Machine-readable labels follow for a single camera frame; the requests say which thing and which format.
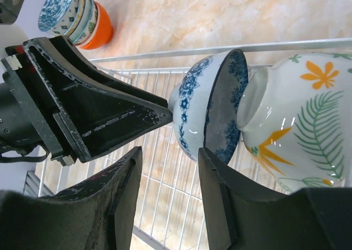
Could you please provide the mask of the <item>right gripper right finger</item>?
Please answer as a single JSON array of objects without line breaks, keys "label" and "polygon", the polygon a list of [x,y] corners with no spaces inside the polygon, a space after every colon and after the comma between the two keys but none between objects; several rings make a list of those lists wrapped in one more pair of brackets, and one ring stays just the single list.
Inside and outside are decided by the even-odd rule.
[{"label": "right gripper right finger", "polygon": [[264,187],[200,148],[210,249],[351,249],[351,189]]}]

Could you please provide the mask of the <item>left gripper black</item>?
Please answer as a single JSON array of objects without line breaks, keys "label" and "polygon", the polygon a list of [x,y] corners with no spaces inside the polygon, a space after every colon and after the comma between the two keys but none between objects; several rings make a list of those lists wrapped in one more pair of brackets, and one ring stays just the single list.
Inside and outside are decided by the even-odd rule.
[{"label": "left gripper black", "polygon": [[[67,78],[105,94],[134,101],[59,102],[50,95],[25,53],[34,48]],[[1,162],[38,163],[47,159],[69,166],[103,157],[172,121],[167,100],[100,70],[67,36],[39,37],[8,46],[1,57]]]}]

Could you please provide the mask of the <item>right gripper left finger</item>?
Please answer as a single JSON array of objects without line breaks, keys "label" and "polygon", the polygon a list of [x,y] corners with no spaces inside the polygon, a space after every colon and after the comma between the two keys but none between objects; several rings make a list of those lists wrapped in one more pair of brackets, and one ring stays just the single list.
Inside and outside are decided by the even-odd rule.
[{"label": "right gripper left finger", "polygon": [[1,249],[129,249],[142,148],[54,196],[1,191]]}]

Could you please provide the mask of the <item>white wire dish rack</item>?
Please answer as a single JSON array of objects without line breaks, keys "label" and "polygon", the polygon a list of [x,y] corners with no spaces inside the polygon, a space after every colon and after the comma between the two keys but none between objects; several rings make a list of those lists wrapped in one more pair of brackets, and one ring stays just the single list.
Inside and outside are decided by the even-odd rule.
[{"label": "white wire dish rack", "polygon": [[[130,85],[168,98],[186,72],[200,59],[233,46],[180,49],[99,57],[86,56],[99,69]],[[135,146],[143,164],[131,249],[208,249],[197,164],[178,146],[171,125],[143,135],[116,151],[88,163],[62,166],[45,160],[35,174],[39,195],[73,186],[112,165]]]}]

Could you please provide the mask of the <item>yellow floral bowl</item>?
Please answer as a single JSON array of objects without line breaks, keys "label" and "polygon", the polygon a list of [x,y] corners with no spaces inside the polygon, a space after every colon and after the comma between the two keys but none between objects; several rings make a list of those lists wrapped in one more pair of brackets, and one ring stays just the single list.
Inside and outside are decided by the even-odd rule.
[{"label": "yellow floral bowl", "polygon": [[312,52],[260,68],[239,103],[246,149],[292,193],[351,186],[351,53]]}]

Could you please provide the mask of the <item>blue white patterned bowl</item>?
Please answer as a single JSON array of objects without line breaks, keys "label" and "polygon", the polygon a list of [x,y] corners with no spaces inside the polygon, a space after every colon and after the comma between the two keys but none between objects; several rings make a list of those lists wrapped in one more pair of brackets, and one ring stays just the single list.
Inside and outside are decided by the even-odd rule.
[{"label": "blue white patterned bowl", "polygon": [[201,59],[173,89],[168,101],[173,131],[190,159],[208,148],[224,164],[230,162],[240,139],[236,116],[248,81],[244,52],[233,49]]}]

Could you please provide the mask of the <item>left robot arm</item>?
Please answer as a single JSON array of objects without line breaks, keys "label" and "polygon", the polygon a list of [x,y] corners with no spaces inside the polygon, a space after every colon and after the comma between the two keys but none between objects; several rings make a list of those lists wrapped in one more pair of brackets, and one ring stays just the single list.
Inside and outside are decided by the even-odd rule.
[{"label": "left robot arm", "polygon": [[66,36],[29,39],[25,0],[1,0],[1,162],[71,165],[172,121],[164,98],[96,68]]}]

